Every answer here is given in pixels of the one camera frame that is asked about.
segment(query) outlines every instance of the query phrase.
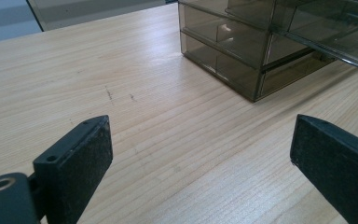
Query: plastic drawer organizer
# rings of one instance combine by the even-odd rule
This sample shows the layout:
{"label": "plastic drawer organizer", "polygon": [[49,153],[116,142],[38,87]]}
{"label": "plastic drawer organizer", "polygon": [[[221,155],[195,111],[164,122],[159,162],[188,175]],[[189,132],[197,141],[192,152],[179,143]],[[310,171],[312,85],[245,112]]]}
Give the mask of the plastic drawer organizer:
{"label": "plastic drawer organizer", "polygon": [[[327,2],[180,0],[182,52],[242,96],[257,101],[334,61],[326,55],[337,54],[326,47],[340,48],[342,54],[357,50],[351,53],[358,57],[358,46],[347,46],[351,40],[358,44],[353,32],[358,28],[352,27],[356,25],[351,29],[331,25],[341,22],[336,11],[358,7],[331,1],[342,5],[333,10],[324,8],[334,5]],[[327,19],[332,15],[335,20]]]}

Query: table surface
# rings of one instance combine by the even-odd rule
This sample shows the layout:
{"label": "table surface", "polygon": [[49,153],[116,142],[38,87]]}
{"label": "table surface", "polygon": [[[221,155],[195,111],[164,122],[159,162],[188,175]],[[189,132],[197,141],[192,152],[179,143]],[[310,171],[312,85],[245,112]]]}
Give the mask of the table surface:
{"label": "table surface", "polygon": [[177,5],[0,42],[0,175],[107,114],[114,160],[80,223],[342,223],[290,162],[297,114],[358,136],[335,62],[252,104],[184,58]]}

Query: wooden table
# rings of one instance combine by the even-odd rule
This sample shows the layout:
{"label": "wooden table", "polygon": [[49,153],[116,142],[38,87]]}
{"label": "wooden table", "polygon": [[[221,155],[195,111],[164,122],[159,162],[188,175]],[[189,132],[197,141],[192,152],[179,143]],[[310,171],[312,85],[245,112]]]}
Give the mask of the wooden table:
{"label": "wooden table", "polygon": [[358,69],[335,62],[251,104],[185,59],[177,5],[0,42],[0,175],[84,119],[115,158],[80,223],[342,223],[291,164],[296,115],[358,136]]}

